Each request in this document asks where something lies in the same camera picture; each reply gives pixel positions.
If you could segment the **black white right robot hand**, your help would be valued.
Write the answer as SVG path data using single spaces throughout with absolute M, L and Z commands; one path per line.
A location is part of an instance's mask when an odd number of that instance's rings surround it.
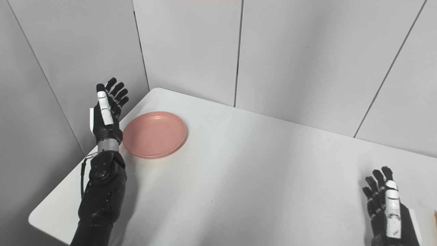
M 413 209 L 401 202 L 392 170 L 383 166 L 365 177 L 362 191 L 373 237 L 372 246 L 421 246 L 422 235 Z

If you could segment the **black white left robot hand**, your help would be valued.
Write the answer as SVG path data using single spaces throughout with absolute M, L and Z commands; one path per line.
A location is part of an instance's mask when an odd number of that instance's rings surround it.
M 97 143 L 114 139 L 120 144 L 123 138 L 120 115 L 129 101 L 128 89 L 113 77 L 106 84 L 97 84 L 96 92 L 97 104 L 89 109 L 89 128 Z

